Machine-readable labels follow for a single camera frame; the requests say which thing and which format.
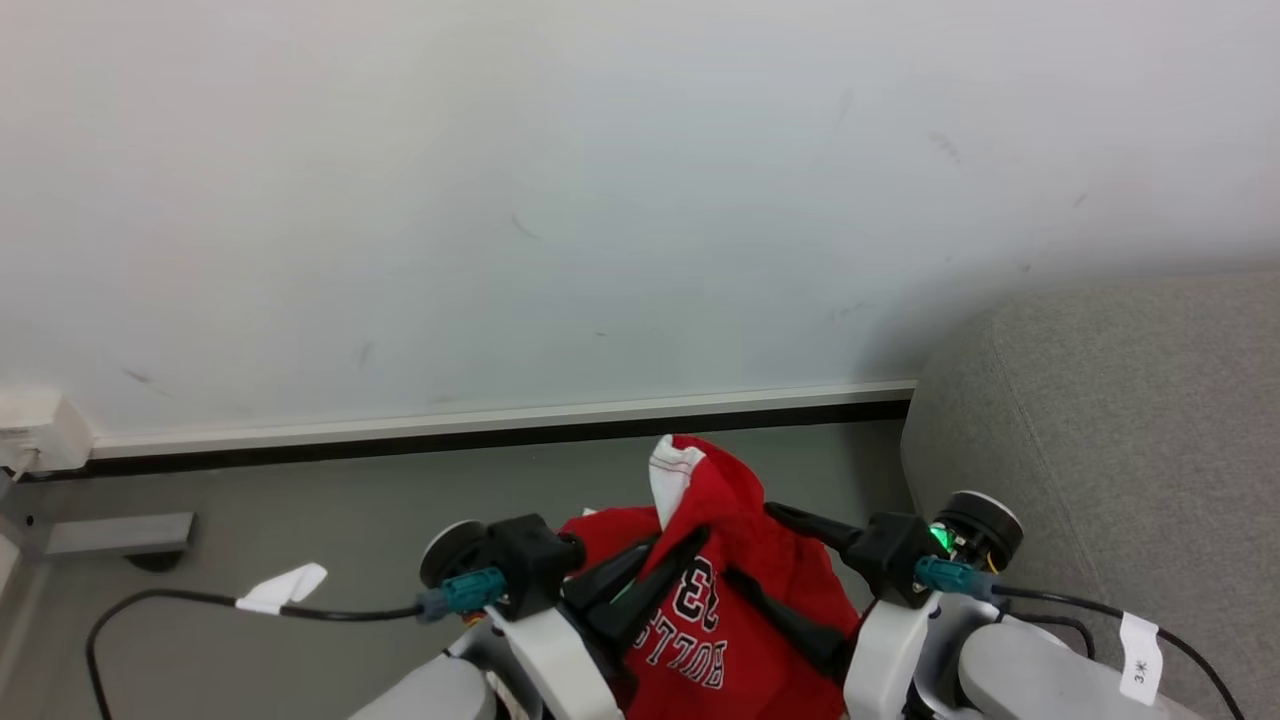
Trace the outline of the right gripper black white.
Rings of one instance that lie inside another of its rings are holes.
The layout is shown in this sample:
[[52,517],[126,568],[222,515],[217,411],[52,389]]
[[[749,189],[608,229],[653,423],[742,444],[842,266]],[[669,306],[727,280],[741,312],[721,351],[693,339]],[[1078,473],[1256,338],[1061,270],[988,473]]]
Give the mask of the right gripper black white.
[[874,602],[856,638],[769,597],[736,568],[724,571],[724,580],[817,673],[844,680],[849,720],[899,720],[936,606],[934,592],[916,582],[915,565],[940,557],[943,546],[909,514],[878,512],[863,529],[778,502],[765,502],[764,510],[785,529],[835,551],[867,582]]

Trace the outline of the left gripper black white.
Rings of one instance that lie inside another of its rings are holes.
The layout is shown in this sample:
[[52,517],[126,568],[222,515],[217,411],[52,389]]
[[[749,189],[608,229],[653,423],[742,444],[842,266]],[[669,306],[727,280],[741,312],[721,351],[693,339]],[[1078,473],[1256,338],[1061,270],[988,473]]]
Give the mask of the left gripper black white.
[[605,650],[625,653],[634,644],[709,538],[708,525],[696,527],[639,577],[657,543],[643,538],[564,582],[585,552],[541,516],[486,528],[484,562],[506,588],[485,611],[544,712],[554,720],[625,720],[605,678]]

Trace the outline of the red basketball jersey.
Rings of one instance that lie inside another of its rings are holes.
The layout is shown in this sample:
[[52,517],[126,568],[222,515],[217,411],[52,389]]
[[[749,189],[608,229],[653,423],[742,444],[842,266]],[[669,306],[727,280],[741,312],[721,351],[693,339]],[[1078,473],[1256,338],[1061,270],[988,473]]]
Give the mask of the red basketball jersey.
[[744,577],[815,624],[851,635],[861,620],[827,548],[769,518],[751,469],[704,439],[663,437],[648,473],[650,506],[603,509],[564,524],[584,541],[589,568],[654,538],[645,565],[653,570],[698,528],[710,532],[625,656],[635,688],[625,719],[845,720],[840,683],[730,583]]

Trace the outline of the white black baseboard strip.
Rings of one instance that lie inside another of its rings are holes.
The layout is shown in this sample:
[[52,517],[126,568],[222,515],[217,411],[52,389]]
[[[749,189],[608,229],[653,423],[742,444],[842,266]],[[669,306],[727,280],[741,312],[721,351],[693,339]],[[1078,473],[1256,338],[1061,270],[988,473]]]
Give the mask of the white black baseboard strip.
[[27,480],[141,477],[667,433],[892,420],[906,415],[915,388],[914,379],[881,380],[247,430],[100,437],[83,465],[35,469]]

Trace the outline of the grey fabric sofa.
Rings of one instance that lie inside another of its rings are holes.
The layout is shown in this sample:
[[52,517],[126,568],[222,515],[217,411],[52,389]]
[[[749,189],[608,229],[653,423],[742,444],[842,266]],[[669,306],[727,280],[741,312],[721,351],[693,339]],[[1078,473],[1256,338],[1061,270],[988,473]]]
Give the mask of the grey fabric sofa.
[[1280,720],[1280,272],[980,315],[927,363],[901,460],[922,515],[970,489],[1019,518],[1014,585],[1167,628]]

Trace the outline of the grey metal furniture foot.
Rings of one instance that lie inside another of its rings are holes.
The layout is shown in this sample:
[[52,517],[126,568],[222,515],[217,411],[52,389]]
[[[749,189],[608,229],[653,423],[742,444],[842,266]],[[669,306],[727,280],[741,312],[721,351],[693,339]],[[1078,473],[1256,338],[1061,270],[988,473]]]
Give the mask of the grey metal furniture foot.
[[26,564],[86,555],[128,559],[146,571],[173,569],[195,542],[196,512],[55,520],[33,483],[0,466],[0,598]]

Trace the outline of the white wall socket box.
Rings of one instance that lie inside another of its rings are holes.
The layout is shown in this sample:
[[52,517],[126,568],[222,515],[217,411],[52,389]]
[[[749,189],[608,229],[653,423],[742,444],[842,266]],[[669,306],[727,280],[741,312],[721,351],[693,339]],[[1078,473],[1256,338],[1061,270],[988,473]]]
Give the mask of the white wall socket box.
[[20,475],[77,470],[86,465],[93,432],[63,395],[47,389],[0,389],[0,468]]

